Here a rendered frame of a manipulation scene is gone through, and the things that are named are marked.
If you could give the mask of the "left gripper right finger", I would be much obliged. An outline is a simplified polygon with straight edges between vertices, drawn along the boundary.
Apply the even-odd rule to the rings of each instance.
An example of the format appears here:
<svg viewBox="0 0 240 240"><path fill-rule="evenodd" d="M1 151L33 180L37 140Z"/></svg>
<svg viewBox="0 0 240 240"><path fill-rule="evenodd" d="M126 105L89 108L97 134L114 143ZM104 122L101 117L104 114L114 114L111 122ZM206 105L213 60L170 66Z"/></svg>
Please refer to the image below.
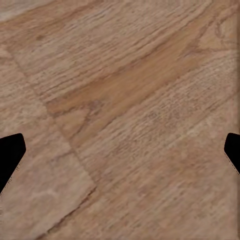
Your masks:
<svg viewBox="0 0 240 240"><path fill-rule="evenodd" d="M240 173L240 135L235 133L228 133L224 151Z"/></svg>

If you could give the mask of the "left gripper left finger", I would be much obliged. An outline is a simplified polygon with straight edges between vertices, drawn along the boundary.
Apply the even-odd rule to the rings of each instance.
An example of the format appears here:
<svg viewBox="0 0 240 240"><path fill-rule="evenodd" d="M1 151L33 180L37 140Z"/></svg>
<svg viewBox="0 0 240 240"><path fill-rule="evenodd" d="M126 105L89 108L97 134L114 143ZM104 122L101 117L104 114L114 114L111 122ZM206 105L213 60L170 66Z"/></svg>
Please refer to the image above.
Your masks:
<svg viewBox="0 0 240 240"><path fill-rule="evenodd" d="M22 133L0 138L0 193L26 153Z"/></svg>

